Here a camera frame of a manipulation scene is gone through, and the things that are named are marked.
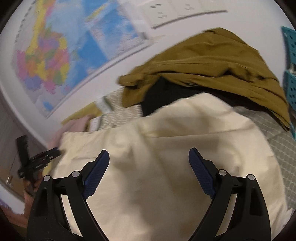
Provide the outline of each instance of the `teal pegboard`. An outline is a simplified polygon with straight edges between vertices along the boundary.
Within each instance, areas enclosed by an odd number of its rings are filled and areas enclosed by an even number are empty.
[[[286,80],[286,97],[290,105],[296,111],[296,76],[286,70]]]
[[[286,27],[281,27],[281,29],[289,50],[290,61],[296,64],[296,31]]]

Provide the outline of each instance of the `colorful map continent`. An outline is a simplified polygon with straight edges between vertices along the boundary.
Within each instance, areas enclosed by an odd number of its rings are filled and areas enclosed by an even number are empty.
[[[44,88],[54,94],[56,86],[62,86],[69,72],[67,40],[61,33],[46,27],[46,19],[52,13],[56,0],[36,2],[36,22],[33,36],[26,51],[17,51],[18,76],[29,90]]]

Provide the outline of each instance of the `beige cloth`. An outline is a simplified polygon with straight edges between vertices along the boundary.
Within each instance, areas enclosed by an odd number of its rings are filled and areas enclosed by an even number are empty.
[[[287,214],[276,158],[250,119],[207,93],[118,128],[66,133],[61,145],[65,156],[53,177],[81,170],[105,149],[110,164],[87,203],[109,240],[188,241],[211,202],[188,162],[192,147],[231,175],[256,176],[275,237]],[[234,202],[232,197],[220,233],[227,228]],[[63,203],[71,229],[79,233],[65,197]]]

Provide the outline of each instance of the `blue gripper pad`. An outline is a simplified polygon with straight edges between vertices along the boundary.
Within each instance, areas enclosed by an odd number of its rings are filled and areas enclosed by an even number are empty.
[[[94,194],[109,165],[110,156],[107,151],[97,158],[99,158],[99,160],[84,181],[83,196],[85,199],[88,199],[89,196]]]
[[[215,195],[213,178],[194,149],[189,151],[189,163],[204,191],[211,198]]]
[[[296,77],[287,70],[285,76],[287,80],[286,97],[292,108],[296,110]]]
[[[290,61],[296,64],[296,31],[286,27],[282,27],[281,29],[289,50]]]

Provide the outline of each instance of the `silver screw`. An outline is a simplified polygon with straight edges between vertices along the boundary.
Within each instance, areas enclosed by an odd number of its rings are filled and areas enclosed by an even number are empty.
[[[227,172],[225,170],[221,169],[221,170],[219,170],[219,174],[221,176],[226,176]]]
[[[45,176],[45,177],[43,178],[43,180],[46,181],[46,182],[49,181],[49,180],[50,180],[50,176],[49,176],[49,175]]]
[[[80,175],[79,171],[75,171],[72,173],[72,177],[78,177]]]
[[[248,178],[249,178],[250,180],[255,180],[255,176],[252,175],[252,174],[248,175]]]

